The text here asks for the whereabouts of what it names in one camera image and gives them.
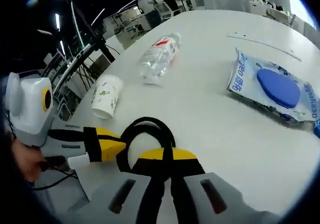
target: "plastic water bottle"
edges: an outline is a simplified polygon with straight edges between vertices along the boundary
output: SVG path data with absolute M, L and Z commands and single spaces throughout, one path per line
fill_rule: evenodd
M 174 33 L 160 38 L 148 49 L 139 61 L 143 82 L 159 84 L 179 49 L 180 34 Z

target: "red label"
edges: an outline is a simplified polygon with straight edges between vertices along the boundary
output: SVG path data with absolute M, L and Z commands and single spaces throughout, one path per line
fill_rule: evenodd
M 164 45 L 164 44 L 168 43 L 168 41 L 169 41 L 169 40 L 160 41 L 159 43 L 156 43 L 155 46 Z

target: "desk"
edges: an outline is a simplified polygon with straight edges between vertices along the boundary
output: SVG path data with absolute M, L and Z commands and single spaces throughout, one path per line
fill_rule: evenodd
M 143 86 L 137 69 L 141 55 L 160 37 L 179 32 L 182 46 L 163 77 L 163 86 Z M 252 35 L 291 49 L 302 61 L 265 45 L 228 38 Z M 320 140 L 312 133 L 287 128 L 226 92 L 236 59 L 235 48 L 282 65 L 311 82 L 320 94 L 320 51 L 307 38 L 276 21 L 236 11 L 190 11 L 164 22 L 130 46 L 105 71 L 124 82 L 112 120 L 95 117 L 91 89 L 72 123 L 101 126 L 117 134 L 134 120 L 151 116 L 172 130 L 177 147 L 194 153 L 206 172 L 214 172 L 243 193 L 257 210 L 284 214 L 307 188 L 320 159 Z M 157 141 L 138 136 L 129 151 L 135 163 Z M 77 170 L 88 197 L 119 172 L 115 162 L 93 163 Z M 176 223 L 166 192 L 158 223 Z

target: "white robot part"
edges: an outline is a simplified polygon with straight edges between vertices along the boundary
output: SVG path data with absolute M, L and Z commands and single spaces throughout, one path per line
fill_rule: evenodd
M 48 78 L 26 79 L 10 73 L 5 106 L 16 136 L 26 145 L 42 146 L 53 115 L 52 87 Z

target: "blue lid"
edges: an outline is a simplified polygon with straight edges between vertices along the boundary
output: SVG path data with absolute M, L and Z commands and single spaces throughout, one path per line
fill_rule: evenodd
M 320 120 L 317 120 L 314 126 L 314 133 L 320 138 Z
M 300 98 L 296 82 L 285 75 L 268 69 L 258 70 L 256 77 L 266 95 L 286 108 L 295 107 Z

